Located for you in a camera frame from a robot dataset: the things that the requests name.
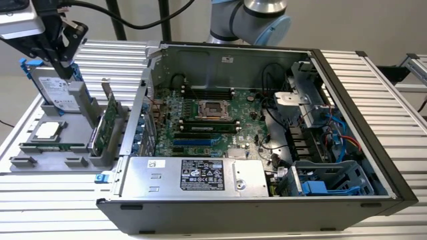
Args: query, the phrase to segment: sticker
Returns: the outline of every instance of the sticker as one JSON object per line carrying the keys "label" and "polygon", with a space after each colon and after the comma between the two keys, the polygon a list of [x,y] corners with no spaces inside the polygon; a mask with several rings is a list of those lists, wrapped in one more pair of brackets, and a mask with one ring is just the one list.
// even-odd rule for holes
{"label": "sticker", "polygon": [[167,160],[149,160],[147,168],[165,168],[167,165]]}
{"label": "sticker", "polygon": [[223,160],[183,160],[181,189],[185,191],[225,191]]}
{"label": "sticker", "polygon": [[222,57],[222,62],[223,62],[223,63],[233,64],[234,61],[235,61],[235,58],[231,57],[231,56],[223,56],[223,57]]}
{"label": "sticker", "polygon": [[39,81],[55,107],[63,111],[81,111],[75,96],[69,93],[66,80],[59,77],[39,77]]}

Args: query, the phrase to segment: open computer chassis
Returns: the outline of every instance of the open computer chassis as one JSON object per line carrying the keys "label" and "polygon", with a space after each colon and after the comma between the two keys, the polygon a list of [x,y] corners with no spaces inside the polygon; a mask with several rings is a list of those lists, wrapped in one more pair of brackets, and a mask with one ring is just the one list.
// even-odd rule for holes
{"label": "open computer chassis", "polygon": [[334,231],[418,202],[321,50],[149,42],[146,53],[97,201],[123,232]]}

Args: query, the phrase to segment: motherboard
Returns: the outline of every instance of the motherboard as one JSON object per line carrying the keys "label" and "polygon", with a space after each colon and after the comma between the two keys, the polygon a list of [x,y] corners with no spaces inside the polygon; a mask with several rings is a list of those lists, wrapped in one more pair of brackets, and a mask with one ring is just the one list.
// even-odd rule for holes
{"label": "motherboard", "polygon": [[157,92],[158,157],[270,157],[259,144],[269,130],[254,90]]}

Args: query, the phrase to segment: cpu socket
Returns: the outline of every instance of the cpu socket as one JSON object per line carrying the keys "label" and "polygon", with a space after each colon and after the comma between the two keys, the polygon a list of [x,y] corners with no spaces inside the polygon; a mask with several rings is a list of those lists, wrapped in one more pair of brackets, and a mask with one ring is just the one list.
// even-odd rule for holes
{"label": "cpu socket", "polygon": [[229,102],[227,101],[199,101],[198,119],[206,120],[231,120],[229,116]]}

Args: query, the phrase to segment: warning label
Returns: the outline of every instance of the warning label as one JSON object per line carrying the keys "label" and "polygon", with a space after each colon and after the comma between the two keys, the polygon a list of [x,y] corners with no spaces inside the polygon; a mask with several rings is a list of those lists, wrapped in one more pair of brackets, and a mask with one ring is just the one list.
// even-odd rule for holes
{"label": "warning label", "polygon": [[181,189],[185,191],[223,191],[223,160],[183,160]]}

